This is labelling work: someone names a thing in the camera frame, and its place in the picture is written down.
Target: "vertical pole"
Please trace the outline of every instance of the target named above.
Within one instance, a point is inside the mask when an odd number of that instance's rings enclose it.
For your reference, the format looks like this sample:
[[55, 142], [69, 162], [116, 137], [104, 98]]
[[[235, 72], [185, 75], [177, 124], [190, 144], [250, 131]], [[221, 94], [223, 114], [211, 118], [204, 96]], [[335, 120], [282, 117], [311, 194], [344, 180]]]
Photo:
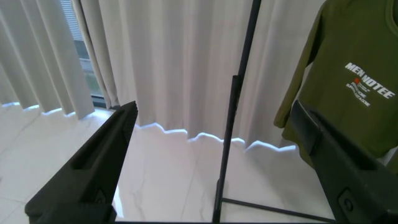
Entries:
[[229, 108], [228, 108], [228, 117], [226, 121], [226, 129], [224, 134], [224, 148], [223, 148], [223, 156], [221, 158], [221, 169], [220, 169], [220, 177], [217, 181], [217, 190], [216, 190], [216, 198], [213, 209], [213, 223], [220, 222], [221, 216], [221, 205], [223, 202], [223, 191], [225, 184], [225, 175], [226, 168], [228, 165], [228, 157], [229, 157], [229, 147], [231, 145], [232, 131], [235, 121], [235, 114], [238, 108], [239, 96], [241, 94], [244, 74], [246, 72], [246, 67], [248, 66], [248, 60], [250, 55], [250, 48], [253, 42], [254, 31], [256, 29], [257, 17], [259, 14], [261, 5], [261, 0], [253, 0], [248, 29], [246, 31], [246, 37], [244, 40], [241, 63], [239, 65], [238, 75], [234, 75], [232, 78], [231, 85], [231, 95], [229, 97]]

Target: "white tile floor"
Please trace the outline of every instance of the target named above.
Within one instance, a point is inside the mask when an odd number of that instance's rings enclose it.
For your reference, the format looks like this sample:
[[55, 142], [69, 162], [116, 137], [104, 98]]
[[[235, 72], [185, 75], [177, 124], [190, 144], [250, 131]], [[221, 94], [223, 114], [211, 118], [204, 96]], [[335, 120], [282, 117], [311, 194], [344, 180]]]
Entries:
[[[62, 111], [0, 107], [0, 223], [28, 223], [24, 205], [105, 122], [97, 109], [81, 121]], [[117, 220], [210, 222], [222, 143], [159, 127], [134, 129], [114, 207]], [[231, 145], [224, 195], [237, 200], [333, 218], [316, 173], [296, 150]], [[312, 222], [224, 204], [225, 222]]]

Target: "horizontal bar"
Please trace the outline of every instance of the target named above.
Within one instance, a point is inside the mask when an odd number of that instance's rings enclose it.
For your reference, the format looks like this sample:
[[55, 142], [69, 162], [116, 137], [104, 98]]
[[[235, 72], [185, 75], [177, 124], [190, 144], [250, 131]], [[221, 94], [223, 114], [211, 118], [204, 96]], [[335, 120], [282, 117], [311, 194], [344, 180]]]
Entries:
[[282, 214], [286, 214], [286, 215], [293, 215], [296, 217], [309, 218], [312, 220], [318, 220], [318, 221], [322, 221], [322, 222], [336, 223], [336, 220], [332, 220], [329, 218], [323, 218], [323, 217], [318, 217], [315, 215], [309, 215], [309, 214], [300, 213], [300, 212], [293, 212], [293, 211], [284, 210], [281, 208], [268, 207], [265, 205], [258, 205], [258, 204], [249, 203], [249, 202], [242, 202], [239, 200], [233, 200], [233, 199], [229, 199], [229, 198], [223, 198], [223, 202], [232, 203], [232, 204], [236, 204], [236, 205], [242, 205], [242, 206], [246, 206], [246, 207], [258, 208], [261, 210], [268, 210], [271, 212], [277, 212], [277, 213], [282, 213]]

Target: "curtain fold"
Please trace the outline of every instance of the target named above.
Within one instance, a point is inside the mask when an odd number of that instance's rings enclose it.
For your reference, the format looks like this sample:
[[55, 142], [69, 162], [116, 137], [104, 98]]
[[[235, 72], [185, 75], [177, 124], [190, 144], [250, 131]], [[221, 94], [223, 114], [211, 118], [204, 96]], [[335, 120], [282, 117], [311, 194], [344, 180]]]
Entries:
[[0, 102], [78, 118], [94, 112], [58, 1], [0, 1]]
[[[252, 1], [72, 2], [107, 106], [136, 100], [140, 126], [223, 139]], [[280, 144], [272, 121], [322, 3], [262, 1], [234, 138]]]

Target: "sleeve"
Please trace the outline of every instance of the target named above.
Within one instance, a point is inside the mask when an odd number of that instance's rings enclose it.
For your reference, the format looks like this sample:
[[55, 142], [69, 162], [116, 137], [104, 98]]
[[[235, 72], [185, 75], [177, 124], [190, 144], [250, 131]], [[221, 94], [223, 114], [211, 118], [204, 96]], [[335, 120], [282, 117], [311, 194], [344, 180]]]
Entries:
[[307, 43], [303, 49], [300, 60], [298, 61], [297, 68], [293, 74], [293, 79], [290, 82], [289, 88], [287, 89], [285, 98], [280, 105], [278, 112], [274, 119], [274, 125], [278, 128], [284, 128], [286, 122], [290, 116], [290, 109], [292, 107], [293, 101], [299, 91], [305, 68], [313, 62], [317, 55], [320, 44], [325, 36], [325, 8], [327, 7], [328, 1], [326, 1], [320, 8], [315, 22], [312, 25], [310, 34], [308, 35]]

